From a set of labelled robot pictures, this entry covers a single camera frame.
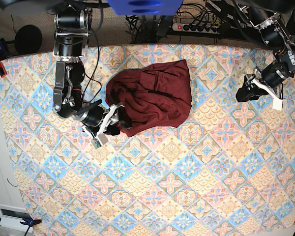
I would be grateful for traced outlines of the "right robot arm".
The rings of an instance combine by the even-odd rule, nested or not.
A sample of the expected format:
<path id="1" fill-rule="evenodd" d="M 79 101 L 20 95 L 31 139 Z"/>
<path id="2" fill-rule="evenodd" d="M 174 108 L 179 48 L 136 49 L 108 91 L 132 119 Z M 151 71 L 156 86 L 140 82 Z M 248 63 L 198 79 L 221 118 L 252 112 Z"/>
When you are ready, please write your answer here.
<path id="1" fill-rule="evenodd" d="M 101 100 L 85 101 L 82 90 L 86 71 L 81 58 L 89 39 L 98 31 L 91 27 L 92 10 L 109 7 L 107 2 L 100 0 L 0 0 L 0 9 L 5 12 L 47 12 L 55 16 L 53 54 L 59 61 L 56 64 L 53 108 L 60 118 L 79 120 L 93 137 L 118 135 L 120 129 L 132 127 L 132 120 L 122 103 L 113 102 L 110 108 L 104 110 L 100 106 Z"/>

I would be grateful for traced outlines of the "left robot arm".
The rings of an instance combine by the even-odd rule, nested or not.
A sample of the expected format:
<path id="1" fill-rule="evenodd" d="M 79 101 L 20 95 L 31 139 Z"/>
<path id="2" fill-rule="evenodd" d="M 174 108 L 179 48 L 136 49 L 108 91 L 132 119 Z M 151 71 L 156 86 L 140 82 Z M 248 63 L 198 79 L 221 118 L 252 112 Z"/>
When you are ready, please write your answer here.
<path id="1" fill-rule="evenodd" d="M 283 82 L 295 75 L 295 40 L 279 18 L 279 8 L 275 5 L 258 6 L 255 1 L 233 1 L 235 8 L 234 24 L 240 33 L 259 47 L 271 50 L 275 60 L 266 68 L 255 68 L 247 74 L 241 88 L 236 93 L 238 102 L 258 100 L 264 95 L 282 100 Z M 262 41 L 253 39 L 241 27 L 239 20 L 257 29 Z"/>

